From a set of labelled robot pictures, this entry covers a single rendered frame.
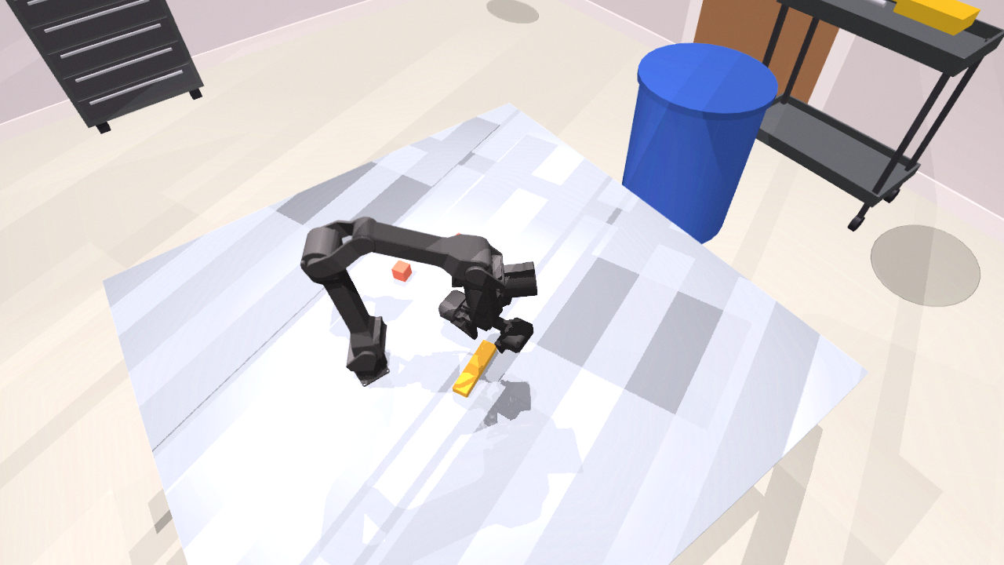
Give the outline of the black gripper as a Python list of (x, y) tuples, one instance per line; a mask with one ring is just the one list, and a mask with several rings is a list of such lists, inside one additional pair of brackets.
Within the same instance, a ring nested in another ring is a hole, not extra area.
[(524, 319), (515, 317), (513, 319), (503, 319), (500, 317), (503, 308), (498, 308), (498, 301), (501, 293), (497, 292), (497, 297), (492, 304), (486, 307), (474, 307), (467, 303), (465, 293), (459, 290), (449, 292), (446, 299), (438, 306), (440, 317), (448, 319), (451, 324), (462, 330), (466, 335), (476, 340), (478, 330), (498, 329), (500, 336), (494, 343), (498, 351), (503, 354), (505, 350), (518, 353), (523, 350), (529, 338), (533, 335), (532, 324)]

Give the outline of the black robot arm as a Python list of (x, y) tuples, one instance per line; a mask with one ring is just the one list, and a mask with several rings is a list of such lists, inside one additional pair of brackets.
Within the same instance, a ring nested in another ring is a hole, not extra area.
[[(342, 239), (352, 235), (342, 243)], [(363, 387), (390, 373), (386, 359), (387, 324), (372, 317), (347, 267), (361, 255), (379, 253), (401, 260), (434, 265), (452, 276), (452, 287), (463, 287), (474, 307), (486, 307), (501, 293), (498, 308), (514, 297), (537, 296), (534, 262), (504, 264), (503, 254), (479, 235), (441, 237), (398, 228), (370, 216), (356, 221), (334, 221), (312, 228), (306, 235), (302, 271), (323, 285), (349, 330), (347, 368)], [(387, 371), (388, 370), (388, 371)]]

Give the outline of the small orange-red cube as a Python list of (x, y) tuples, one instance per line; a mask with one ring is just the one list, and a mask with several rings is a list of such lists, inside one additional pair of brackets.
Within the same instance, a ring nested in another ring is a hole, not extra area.
[(405, 282), (406, 279), (408, 279), (412, 273), (411, 264), (408, 264), (408, 262), (398, 260), (397, 262), (395, 262), (394, 267), (392, 267), (391, 272), (392, 272), (392, 278), (397, 280), (402, 280), (403, 282)]

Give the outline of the yellow bar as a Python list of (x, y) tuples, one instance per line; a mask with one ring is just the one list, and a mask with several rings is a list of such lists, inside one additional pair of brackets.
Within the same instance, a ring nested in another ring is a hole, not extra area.
[(490, 363), (495, 351), (497, 351), (495, 344), (483, 340), (474, 353), (474, 356), (472, 356), (472, 359), (467, 363), (465, 370), (454, 384), (453, 391), (467, 398), (467, 395), (471, 393), (484, 369)]

